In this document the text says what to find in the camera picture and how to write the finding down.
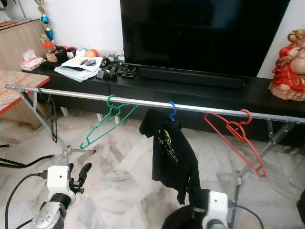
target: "red statue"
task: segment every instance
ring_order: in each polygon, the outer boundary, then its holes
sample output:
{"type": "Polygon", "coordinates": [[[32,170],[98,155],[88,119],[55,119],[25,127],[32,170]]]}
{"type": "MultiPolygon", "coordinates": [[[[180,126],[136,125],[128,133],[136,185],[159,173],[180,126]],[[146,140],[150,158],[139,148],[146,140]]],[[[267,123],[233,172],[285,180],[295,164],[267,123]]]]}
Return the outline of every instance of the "red statue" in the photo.
{"type": "Polygon", "coordinates": [[[280,50],[269,84],[271,93],[284,100],[305,100],[305,30],[288,35],[291,44],[280,50]]]}

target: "wooden table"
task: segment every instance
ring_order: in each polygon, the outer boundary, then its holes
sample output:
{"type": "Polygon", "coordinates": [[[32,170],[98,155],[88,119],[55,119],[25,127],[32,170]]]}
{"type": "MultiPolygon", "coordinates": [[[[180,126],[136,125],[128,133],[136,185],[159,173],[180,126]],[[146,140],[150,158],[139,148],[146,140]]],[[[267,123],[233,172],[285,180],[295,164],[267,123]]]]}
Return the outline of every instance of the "wooden table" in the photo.
{"type": "Polygon", "coordinates": [[[28,87],[40,87],[48,82],[46,75],[14,72],[0,69],[0,116],[1,119],[31,124],[37,129],[41,124],[25,104],[18,104],[22,99],[16,91],[5,88],[7,84],[17,84],[28,87]]]}

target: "red hanger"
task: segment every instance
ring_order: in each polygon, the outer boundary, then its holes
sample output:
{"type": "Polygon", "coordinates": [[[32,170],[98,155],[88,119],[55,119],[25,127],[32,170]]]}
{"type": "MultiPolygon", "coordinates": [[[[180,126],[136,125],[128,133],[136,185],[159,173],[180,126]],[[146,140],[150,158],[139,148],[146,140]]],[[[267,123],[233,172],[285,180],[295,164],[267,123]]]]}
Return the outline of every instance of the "red hanger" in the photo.
{"type": "Polygon", "coordinates": [[[266,177],[267,176],[267,172],[266,170],[264,169],[263,170],[263,174],[260,172],[260,170],[262,168],[264,168],[264,163],[263,163],[263,160],[261,159],[261,157],[259,156],[259,154],[257,153],[256,149],[254,148],[254,146],[252,145],[252,143],[246,138],[246,133],[242,127],[242,125],[248,125],[251,121],[252,121],[252,115],[251,113],[248,111],[248,110],[245,110],[245,109],[242,109],[241,111],[243,112],[246,112],[249,116],[249,119],[247,122],[240,122],[240,123],[237,123],[237,122],[234,122],[234,121],[228,121],[226,120],[225,118],[221,117],[220,115],[218,114],[211,114],[211,115],[214,115],[215,117],[218,117],[220,118],[221,120],[223,120],[226,125],[225,127],[238,139],[238,141],[240,142],[247,142],[248,145],[251,147],[251,149],[253,150],[253,152],[255,153],[259,163],[260,163],[260,166],[258,168],[255,167],[255,165],[253,165],[238,149],[235,148],[234,145],[232,145],[232,143],[222,134],[219,132],[219,130],[217,130],[217,128],[207,119],[207,116],[209,115],[208,113],[205,114],[204,116],[204,119],[207,121],[207,123],[219,134],[219,136],[224,140],[226,141],[226,143],[235,151],[239,154],[239,156],[249,165],[251,166],[256,172],[258,175],[260,175],[261,177],[266,177]]]}

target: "white wall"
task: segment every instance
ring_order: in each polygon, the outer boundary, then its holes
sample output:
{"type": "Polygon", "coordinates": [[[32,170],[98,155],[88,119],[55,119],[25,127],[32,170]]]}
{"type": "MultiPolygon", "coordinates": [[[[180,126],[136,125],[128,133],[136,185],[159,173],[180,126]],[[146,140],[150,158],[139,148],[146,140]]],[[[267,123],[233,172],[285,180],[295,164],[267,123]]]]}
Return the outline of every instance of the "white wall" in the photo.
{"type": "MultiPolygon", "coordinates": [[[[18,4],[15,5],[12,0],[8,2],[8,15],[22,19],[18,4]]],[[[28,18],[40,17],[34,0],[21,0],[21,2],[28,18]]],[[[45,0],[43,6],[53,23],[56,44],[95,48],[100,55],[122,53],[120,0],[45,0]]],[[[305,0],[290,1],[258,77],[273,78],[271,71],[278,58],[278,52],[289,44],[288,33],[295,29],[305,29],[304,10],[305,0]]]]}

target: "tissue box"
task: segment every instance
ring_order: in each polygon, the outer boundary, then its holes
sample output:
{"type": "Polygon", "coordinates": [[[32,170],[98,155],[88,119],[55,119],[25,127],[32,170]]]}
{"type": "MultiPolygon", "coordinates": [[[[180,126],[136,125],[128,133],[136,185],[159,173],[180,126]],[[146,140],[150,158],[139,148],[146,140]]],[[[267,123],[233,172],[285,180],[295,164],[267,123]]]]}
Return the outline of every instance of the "tissue box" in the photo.
{"type": "Polygon", "coordinates": [[[38,68],[41,63],[45,62],[45,60],[41,57],[34,57],[28,61],[24,61],[20,68],[27,71],[32,71],[35,68],[38,68]]]}

